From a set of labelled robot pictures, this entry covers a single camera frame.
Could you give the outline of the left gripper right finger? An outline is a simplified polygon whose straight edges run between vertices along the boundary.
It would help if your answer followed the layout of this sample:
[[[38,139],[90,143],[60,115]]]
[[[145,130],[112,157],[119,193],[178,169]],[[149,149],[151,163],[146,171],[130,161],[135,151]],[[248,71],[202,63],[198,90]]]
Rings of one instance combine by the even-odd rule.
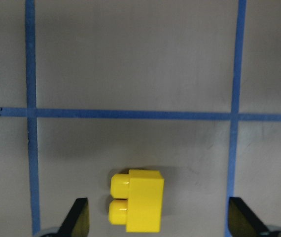
[[[228,230],[232,237],[272,237],[269,229],[240,197],[229,198]]]

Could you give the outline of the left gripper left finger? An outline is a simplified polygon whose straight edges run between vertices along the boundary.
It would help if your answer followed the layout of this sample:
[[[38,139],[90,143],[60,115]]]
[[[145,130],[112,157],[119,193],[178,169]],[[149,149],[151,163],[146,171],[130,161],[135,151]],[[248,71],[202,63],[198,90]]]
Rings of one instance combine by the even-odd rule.
[[[88,198],[77,198],[57,231],[58,237],[87,237],[90,229]]]

